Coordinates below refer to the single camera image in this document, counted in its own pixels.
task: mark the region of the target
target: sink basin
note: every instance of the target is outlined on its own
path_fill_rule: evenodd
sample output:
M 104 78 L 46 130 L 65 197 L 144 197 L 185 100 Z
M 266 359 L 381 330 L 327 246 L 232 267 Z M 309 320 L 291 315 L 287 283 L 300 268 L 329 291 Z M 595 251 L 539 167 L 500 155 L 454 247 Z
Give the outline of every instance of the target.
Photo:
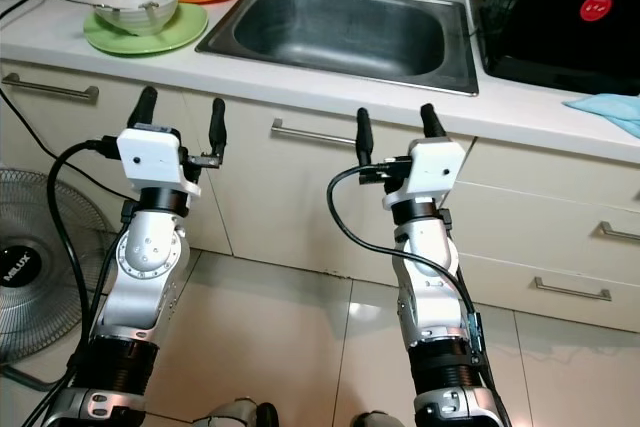
M 196 50 L 467 95 L 464 7 L 436 0 L 239 0 Z

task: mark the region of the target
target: black cable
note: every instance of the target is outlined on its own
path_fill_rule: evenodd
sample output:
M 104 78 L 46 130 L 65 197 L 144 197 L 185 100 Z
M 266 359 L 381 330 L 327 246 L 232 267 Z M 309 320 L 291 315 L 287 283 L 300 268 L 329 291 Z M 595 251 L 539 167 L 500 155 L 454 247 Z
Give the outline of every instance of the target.
M 98 313 L 98 306 L 100 305 L 100 295 L 102 294 L 102 290 L 104 289 L 104 284 L 107 282 L 107 277 L 109 276 L 109 267 L 111 266 L 111 260 L 115 256 L 116 249 L 118 247 L 118 242 L 124 235 L 124 233 L 129 228 L 128 223 L 122 224 L 120 231 L 116 234 L 116 238 L 113 239 L 111 245 L 107 249 L 107 254 L 102 261 L 102 267 L 100 268 L 100 275 L 98 275 L 98 281 L 96 282 L 96 290 L 93 294 L 93 300 L 91 302 L 91 308 L 89 310 L 90 321 L 93 324 L 95 320 L 96 314 Z
M 58 202 L 56 199 L 56 180 L 58 178 L 60 169 L 62 169 L 62 166 L 70 157 L 77 154 L 78 152 L 82 152 L 83 150 L 94 150 L 97 142 L 99 141 L 88 140 L 86 142 L 81 142 L 69 147 L 62 154 L 60 154 L 60 156 L 53 163 L 53 165 L 51 166 L 51 170 L 49 171 L 49 176 L 47 177 L 47 202 L 49 204 L 49 213 L 51 214 L 53 224 L 60 237 L 60 240 L 62 241 L 62 244 L 64 245 L 67 257 L 69 258 L 69 262 L 71 263 L 71 269 L 73 270 L 73 276 L 75 278 L 76 287 L 78 289 L 78 296 L 80 297 L 80 311 L 82 312 L 82 331 L 80 334 L 79 345 L 81 346 L 84 346 L 88 343 L 89 333 L 91 330 L 91 320 L 89 319 L 89 294 L 87 293 L 87 285 L 85 283 L 84 274 L 82 273 L 82 268 L 80 266 L 80 259 L 78 258 L 78 254 L 76 254 L 76 251 L 73 248 L 71 238 L 69 237 L 69 233 L 64 226 L 62 216 L 60 215 L 60 210 L 58 209 Z
M 402 252 L 400 250 L 389 249 L 387 247 L 370 244 L 369 242 L 362 240 L 356 234 L 351 232 L 351 230 L 349 230 L 349 228 L 344 224 L 344 222 L 340 218 L 340 215 L 338 214 L 338 211 L 336 210 L 336 207 L 333 201 L 333 191 L 336 185 L 338 185 L 342 180 L 352 175 L 356 175 L 366 171 L 380 172 L 381 170 L 384 170 L 385 167 L 386 167 L 385 164 L 360 165 L 360 166 L 352 167 L 351 169 L 345 170 L 344 172 L 339 173 L 333 179 L 331 179 L 331 182 L 329 182 L 329 186 L 327 187 L 327 205 L 329 206 L 329 212 L 331 213 L 331 217 L 333 217 L 333 220 L 336 222 L 336 224 L 338 224 L 338 227 L 340 228 L 340 230 L 347 237 L 349 237 L 351 241 L 355 242 L 360 247 L 363 247 L 372 252 L 387 254 L 394 257 L 401 257 L 403 259 L 411 260 L 412 262 L 418 262 L 420 264 L 424 264 L 428 267 L 431 267 L 433 270 L 435 270 L 440 275 L 442 275 L 445 279 L 447 279 L 447 281 L 458 292 L 458 294 L 460 295 L 460 298 L 462 299 L 462 302 L 464 303 L 465 308 L 467 309 L 467 314 L 474 314 L 476 312 L 476 309 L 473 305 L 473 302 L 471 301 L 471 296 L 469 295 L 469 291 L 467 290 L 466 286 L 460 283 L 460 281 L 456 278 L 456 276 L 451 274 L 444 267 L 436 264 L 435 262 L 429 259 L 421 257 L 419 255 L 410 254 L 407 252 Z
M 13 12 L 14 10 L 16 10 L 18 7 L 20 7 L 23 4 L 26 4 L 27 2 L 29 2 L 30 0 L 19 0 L 18 2 L 16 2 L 15 4 L 13 4 L 11 7 L 5 9 L 4 11 L 2 11 L 2 13 L 0 13 L 0 20 L 4 19 L 7 15 L 9 15 L 11 12 Z
M 76 369 L 74 367 L 68 367 L 65 374 L 62 376 L 58 382 L 51 388 L 47 395 L 45 395 L 42 400 L 38 403 L 35 409 L 29 414 L 29 417 L 24 421 L 22 427 L 33 427 L 33 424 L 36 423 L 38 418 L 44 413 L 44 411 L 49 407 L 49 405 L 55 400 L 60 391 L 64 389 L 73 376 L 76 374 Z
M 2 99 L 6 102 L 6 104 L 9 106 L 9 108 L 11 109 L 11 111 L 16 115 L 16 117 L 18 117 L 18 120 L 22 123 L 22 125 L 24 126 L 25 129 L 27 129 L 27 132 L 29 132 L 29 134 L 31 135 L 31 137 L 33 138 L 33 140 L 35 140 L 36 144 L 38 144 L 38 147 L 40 147 L 40 149 L 42 149 L 42 151 L 47 154 L 49 157 L 51 157 L 52 159 L 57 159 L 58 156 L 56 154 L 54 154 L 53 152 L 51 152 L 45 145 L 44 143 L 40 140 L 40 138 L 38 137 L 38 134 L 35 133 L 35 131 L 33 130 L 33 128 L 29 125 L 29 123 L 27 122 L 27 120 L 24 118 L 24 116 L 20 113 L 20 111 L 15 107 L 15 105 L 13 105 L 13 103 L 9 100 L 9 98 L 6 96 L 6 94 L 2 91 L 2 89 L 0 89 L 0 97 L 2 97 Z M 70 163 L 65 163 L 65 165 L 67 167 L 72 168 L 73 170 L 75 170 L 76 172 L 78 172 L 80 175 L 82 175 L 85 179 L 87 179 L 89 182 L 91 182 L 92 184 L 100 187 L 101 189 L 109 192 L 110 194 L 116 195 L 118 197 L 121 197 L 125 200 L 134 200 L 131 197 L 128 197 L 124 194 L 121 194 L 120 192 L 116 192 L 115 190 L 110 189 L 109 187 L 107 187 L 106 185 L 101 184 L 100 182 L 98 182 L 96 179 L 94 179 L 93 177 L 91 177 L 89 174 L 87 174 L 85 171 L 83 171 L 82 169 L 76 167 L 73 164 Z
M 440 275 L 442 275 L 443 277 L 445 277 L 449 283 L 455 288 L 455 290 L 458 292 L 458 294 L 460 295 L 460 298 L 462 299 L 462 302 L 465 305 L 465 308 L 467 309 L 467 314 L 475 314 L 476 310 L 475 310 L 475 306 L 473 305 L 473 302 L 471 300 L 471 296 L 469 295 L 469 291 L 467 290 L 467 285 L 464 281 L 464 277 L 462 275 L 462 271 L 461 269 L 458 269 L 457 271 L 457 277 L 452 275 L 448 270 L 446 270 L 445 268 L 443 268 L 442 266 L 436 264 L 435 262 L 425 258 L 425 257 L 421 257 L 419 255 L 415 255 L 415 254 L 410 254 L 407 252 L 402 252 L 400 250 L 395 250 L 395 249 L 389 249 L 387 247 L 382 247 L 382 246 L 378 246 L 378 245 L 374 245 L 374 244 L 370 244 L 364 240 L 362 240 L 360 237 L 358 237 L 357 235 L 355 235 L 351 230 L 349 230 L 349 228 L 344 224 L 344 222 L 342 221 L 342 219 L 340 218 L 340 215 L 338 214 L 336 207 L 335 207 L 335 203 L 333 201 L 333 191 L 335 189 L 335 187 L 344 179 L 346 179 L 347 177 L 350 177 L 352 175 L 356 175 L 362 172 L 367 172 L 367 171 L 371 171 L 371 172 L 380 172 L 381 170 L 384 169 L 384 164 L 378 164 L 378 165 L 362 165 L 362 166 L 357 166 L 357 167 L 353 167 L 351 169 L 345 170 L 344 172 L 339 173 L 338 175 L 336 175 L 333 179 L 331 179 L 331 182 L 329 182 L 329 186 L 327 187 L 327 205 L 329 206 L 329 212 L 331 213 L 331 217 L 333 217 L 333 220 L 336 222 L 336 224 L 338 224 L 338 227 L 340 228 L 340 230 L 353 242 L 355 242 L 357 245 L 359 245 L 360 247 L 363 247 L 367 250 L 370 250 L 372 252 L 377 252 L 380 254 L 387 254 L 387 255 L 391 255 L 391 256 L 395 256 L 395 257 L 401 257 L 403 259 L 407 259 L 407 260 L 411 260 L 413 262 L 419 262 L 421 264 L 424 264 L 428 267 L 431 267 L 433 270 L 435 270 L 436 272 L 438 272 Z M 509 419 L 509 415 L 507 413 L 507 410 L 504 406 L 504 403 L 502 402 L 502 398 L 500 397 L 500 395 L 498 394 L 498 391 L 496 389 L 495 386 L 495 382 L 493 379 L 493 373 L 491 372 L 491 366 L 489 364 L 489 358 L 486 355 L 486 352 L 481 354 L 484 358 L 484 366 L 481 368 L 481 375 L 482 378 L 485 382 L 485 385 L 487 387 L 487 389 L 489 389 L 495 399 L 496 402 L 496 408 L 498 409 L 498 414 L 500 415 L 500 418 L 504 424 L 504 427 L 511 427 L 511 421 Z
M 81 322 L 81 333 L 80 333 L 80 341 L 78 342 L 78 346 L 76 347 L 76 353 L 80 352 L 89 341 L 89 334 L 91 331 L 91 319 L 89 314 L 91 312 L 91 308 L 93 308 L 94 303 L 99 302 L 100 290 L 96 290 L 92 302 L 91 308 L 89 307 L 89 299 L 87 293 L 87 286 L 84 281 L 84 275 L 82 273 L 82 267 L 80 266 L 80 261 L 78 259 L 78 255 L 73 248 L 71 243 L 71 239 L 69 234 L 64 226 L 62 221 L 62 217 L 60 216 L 60 210 L 58 209 L 58 203 L 56 199 L 56 179 L 58 177 L 58 173 L 60 169 L 65 164 L 66 160 L 73 156 L 74 154 L 81 152 L 83 150 L 93 150 L 96 141 L 87 141 L 82 142 L 80 144 L 76 144 L 67 150 L 65 150 L 60 156 L 56 159 L 49 171 L 49 176 L 47 177 L 47 202 L 49 205 L 49 213 L 51 214 L 51 218 L 55 225 L 56 231 L 60 236 L 60 240 L 64 244 L 65 250 L 67 251 L 67 256 L 69 257 L 69 261 L 71 263 L 71 269 L 73 270 L 73 276 L 76 281 L 76 287 L 78 289 L 78 296 L 80 297 L 80 310 L 82 312 L 82 322 Z M 72 364 L 69 364 L 65 374 L 62 376 L 58 382 L 53 386 L 53 388 L 45 395 L 45 397 L 40 401 L 40 403 L 36 406 L 36 408 L 31 412 L 29 417 L 24 421 L 22 427 L 32 427 L 33 424 L 38 420 L 38 418 L 43 414 L 43 412 L 47 409 L 47 407 L 55 400 L 57 395 L 60 393 L 62 389 L 64 389 L 73 376 L 75 375 L 75 367 Z

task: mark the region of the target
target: white countertop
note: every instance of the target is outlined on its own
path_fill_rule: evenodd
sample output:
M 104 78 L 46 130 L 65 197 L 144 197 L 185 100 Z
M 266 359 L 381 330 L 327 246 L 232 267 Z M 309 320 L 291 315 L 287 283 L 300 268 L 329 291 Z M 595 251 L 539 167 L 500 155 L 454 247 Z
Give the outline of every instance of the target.
M 15 0 L 0 0 L 0 12 Z M 207 5 L 209 27 L 235 0 Z M 364 80 L 340 74 L 234 59 L 194 51 L 142 58 L 104 54 L 84 39 L 88 8 L 61 0 L 30 0 L 1 24 L 0 60 L 16 60 L 144 82 L 355 115 L 366 107 L 372 119 L 421 125 L 420 106 L 431 102 L 450 132 L 512 141 L 640 163 L 640 139 L 598 116 L 562 101 L 584 97 L 488 76 L 474 38 L 480 94 L 467 97 Z

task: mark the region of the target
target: drawer handle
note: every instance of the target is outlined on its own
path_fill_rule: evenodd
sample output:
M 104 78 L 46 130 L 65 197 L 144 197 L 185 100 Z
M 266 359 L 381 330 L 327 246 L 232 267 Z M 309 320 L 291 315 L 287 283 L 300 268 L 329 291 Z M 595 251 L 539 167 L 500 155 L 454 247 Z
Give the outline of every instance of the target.
M 576 297 L 585 297 L 587 299 L 604 300 L 606 302 L 613 301 L 609 289 L 602 289 L 599 294 L 591 294 L 589 292 L 580 292 L 579 290 L 564 289 L 562 287 L 545 285 L 545 283 L 542 281 L 542 277 L 536 277 L 534 281 L 536 283 L 536 289 L 546 290 L 548 292 L 557 292 L 559 294 L 575 295 Z
M 271 125 L 271 132 L 276 134 L 290 135 L 292 137 L 300 137 L 303 139 L 323 140 L 325 142 L 332 142 L 340 145 L 356 145 L 356 141 L 353 139 L 347 139 L 346 137 L 338 137 L 336 135 L 320 134 L 318 132 L 309 132 L 306 130 L 289 129 L 283 127 L 282 119 L 273 119 Z
M 620 239 L 635 240 L 636 242 L 640 242 L 640 235 L 615 230 L 613 227 L 611 227 L 611 224 L 609 222 L 605 222 L 604 220 L 600 222 L 600 228 L 602 229 L 602 233 L 604 235 L 608 235 L 609 237 L 618 237 Z
M 66 95 L 74 99 L 88 100 L 89 102 L 95 102 L 98 99 L 100 90 L 92 85 L 87 87 L 87 90 L 71 90 L 63 89 L 62 87 L 55 87 L 53 85 L 34 84 L 32 82 L 23 82 L 20 80 L 20 76 L 15 72 L 10 73 L 2 79 L 2 83 L 5 85 L 12 85 L 14 87 L 22 87 L 23 89 L 38 90 L 40 92 L 48 92 L 50 94 Z

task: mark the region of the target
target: fan guard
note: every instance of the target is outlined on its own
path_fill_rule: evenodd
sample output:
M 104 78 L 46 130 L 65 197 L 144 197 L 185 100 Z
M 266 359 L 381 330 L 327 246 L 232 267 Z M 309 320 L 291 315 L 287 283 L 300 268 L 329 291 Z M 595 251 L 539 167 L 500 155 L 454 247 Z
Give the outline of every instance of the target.
M 80 297 L 47 205 L 47 176 L 0 169 L 0 365 L 51 345 L 81 319 Z M 98 208 L 64 182 L 58 208 L 89 295 L 106 255 L 110 226 Z

